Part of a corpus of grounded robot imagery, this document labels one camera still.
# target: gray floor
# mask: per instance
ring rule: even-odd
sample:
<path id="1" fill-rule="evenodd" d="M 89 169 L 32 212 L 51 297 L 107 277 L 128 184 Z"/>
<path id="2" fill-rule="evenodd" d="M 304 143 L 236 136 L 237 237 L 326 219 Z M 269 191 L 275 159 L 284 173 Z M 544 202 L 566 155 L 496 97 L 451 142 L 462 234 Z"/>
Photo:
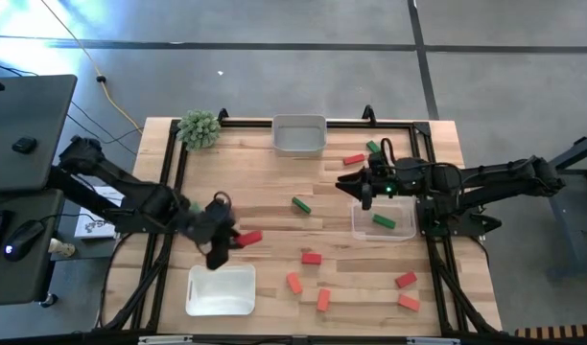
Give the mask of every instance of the gray floor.
<path id="1" fill-rule="evenodd" d="M 49 1 L 81 38 L 167 42 L 413 44 L 405 0 Z M 587 1 L 417 0 L 426 44 L 587 46 Z M 0 1 L 0 35 L 68 38 L 38 1 Z M 112 95 L 138 122 L 187 109 L 232 116 L 323 113 L 428 119 L 415 52 L 108 50 L 90 52 Z M 587 55 L 428 53 L 438 115 L 455 120 L 466 164 L 553 157 L 587 135 Z M 0 39 L 0 63 L 79 76 L 75 101 L 114 135 L 131 127 L 113 110 L 78 49 Z M 6 72 L 0 71 L 0 77 Z M 107 138 L 76 109 L 70 115 Z M 61 145 L 74 134 L 66 123 Z M 139 138 L 124 142 L 137 149 Z M 116 144 L 106 154 L 130 169 Z M 545 199 L 492 204 L 504 226 L 487 237 L 505 330 L 587 323 L 587 276 L 551 282 L 566 249 Z M 0 338 L 89 330 L 106 262 L 60 264 L 61 301 L 0 308 Z"/>

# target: yellow cable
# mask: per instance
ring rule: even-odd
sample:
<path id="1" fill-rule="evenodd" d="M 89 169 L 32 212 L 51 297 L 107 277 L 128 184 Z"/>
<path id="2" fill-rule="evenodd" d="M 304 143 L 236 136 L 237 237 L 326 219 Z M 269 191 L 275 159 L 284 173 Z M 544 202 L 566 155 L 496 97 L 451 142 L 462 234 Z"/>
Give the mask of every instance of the yellow cable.
<path id="1" fill-rule="evenodd" d="M 59 19 L 59 17 L 55 14 L 55 12 L 53 10 L 51 10 L 51 8 L 46 4 L 46 2 L 44 2 L 44 0 L 40 0 L 40 1 L 48 9 L 48 11 L 55 17 L 55 19 L 59 22 L 59 24 L 61 24 L 61 26 L 74 38 L 74 40 L 76 41 L 76 43 L 78 43 L 79 47 L 81 47 L 81 49 L 84 52 L 84 54 L 89 58 L 89 60 L 93 64 L 93 68 L 95 69 L 95 73 L 98 74 L 98 77 L 103 77 L 104 75 L 102 75 L 102 72 L 100 71 L 100 68 L 98 67 L 98 64 L 95 62 L 95 60 L 93 59 L 93 57 L 91 57 L 91 55 L 86 51 L 86 49 L 84 49 L 84 46 L 82 45 L 82 42 L 80 42 L 76 38 L 76 36 L 72 33 L 72 31 L 70 29 L 68 29 L 67 26 L 65 26 L 65 24 L 63 24 L 63 22 L 61 21 L 61 19 Z M 140 133 L 142 133 L 142 128 L 140 128 L 140 126 L 138 124 L 136 124 L 135 121 L 133 121 L 133 119 L 130 117 L 130 115 L 128 115 L 127 112 L 125 112 L 125 110 L 123 110 L 116 102 L 114 102 L 112 100 L 112 98 L 110 98 L 110 93 L 108 92 L 108 89 L 106 87 L 106 82 L 105 81 L 98 81 L 98 82 L 102 85 L 102 88 L 104 89 L 104 94 L 106 95 L 106 98 L 108 99 L 108 101 L 110 102 L 110 104 L 112 104 L 112 106 L 114 106 L 115 109 L 117 109 L 123 116 L 125 116 L 125 118 L 128 119 L 128 121 L 130 121 L 131 124 Z"/>

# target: wooden tabletop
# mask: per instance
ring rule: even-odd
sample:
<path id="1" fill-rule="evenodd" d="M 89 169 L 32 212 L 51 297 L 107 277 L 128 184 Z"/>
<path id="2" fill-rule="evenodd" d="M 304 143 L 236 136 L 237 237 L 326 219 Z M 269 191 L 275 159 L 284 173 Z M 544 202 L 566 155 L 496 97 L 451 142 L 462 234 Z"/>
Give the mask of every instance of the wooden tabletop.
<path id="1" fill-rule="evenodd" d="M 170 118 L 149 118 L 145 124 L 133 174 L 157 181 Z M 463 166 L 456 125 L 431 122 L 436 160 Z M 224 128 L 214 148 L 189 154 L 182 192 L 206 204 L 215 192 L 232 197 L 241 232 L 264 231 L 264 239 L 231 252 L 228 265 L 256 268 L 255 310 L 248 316 L 192 317 L 185 312 L 189 269 L 204 265 L 189 240 L 176 236 L 163 296 L 160 333 L 185 334 L 324 334 L 439 335 L 428 250 L 420 237 L 409 241 L 358 241 L 351 236 L 351 196 L 337 190 L 337 176 L 357 171 L 342 158 L 366 153 L 368 140 L 388 137 L 394 154 L 410 156 L 409 136 L 395 129 L 329 129 L 328 144 L 318 158 L 277 157 L 269 128 Z M 174 181 L 179 145 L 171 168 Z M 292 206 L 298 196 L 310 216 Z M 105 320 L 110 320 L 138 284 L 147 236 L 134 235 L 121 247 L 110 272 Z M 483 252 L 467 238 L 454 238 L 462 289 L 495 328 L 501 323 Z M 321 266 L 302 265 L 303 252 L 323 256 Z M 416 283 L 396 288 L 394 278 L 408 271 Z M 288 288 L 286 275 L 299 272 L 300 295 Z M 317 311 L 320 288 L 331 290 L 329 311 Z M 396 304 L 405 293 L 421 302 L 419 312 Z M 143 326 L 150 314 L 153 290 L 145 304 Z M 453 299 L 446 293 L 452 325 Z"/>

